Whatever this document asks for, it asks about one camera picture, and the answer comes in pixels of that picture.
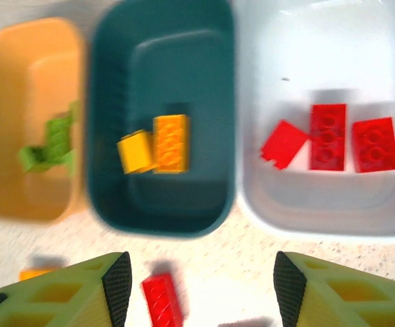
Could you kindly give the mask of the yellow-green right gripper left finger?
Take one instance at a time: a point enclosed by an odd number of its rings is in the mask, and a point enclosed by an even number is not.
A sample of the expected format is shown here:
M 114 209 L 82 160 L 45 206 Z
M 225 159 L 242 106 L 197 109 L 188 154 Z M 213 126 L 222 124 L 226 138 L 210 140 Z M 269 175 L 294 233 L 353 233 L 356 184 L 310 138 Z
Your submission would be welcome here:
M 123 326 L 128 252 L 114 252 L 0 288 L 0 326 Z

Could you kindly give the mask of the yellow-green right gripper right finger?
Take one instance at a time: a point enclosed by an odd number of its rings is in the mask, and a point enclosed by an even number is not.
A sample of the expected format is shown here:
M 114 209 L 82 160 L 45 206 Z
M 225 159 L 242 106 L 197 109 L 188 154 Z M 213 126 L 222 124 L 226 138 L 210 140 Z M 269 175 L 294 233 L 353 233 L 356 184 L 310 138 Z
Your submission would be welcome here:
M 395 281 L 295 252 L 273 272 L 284 326 L 395 326 Z

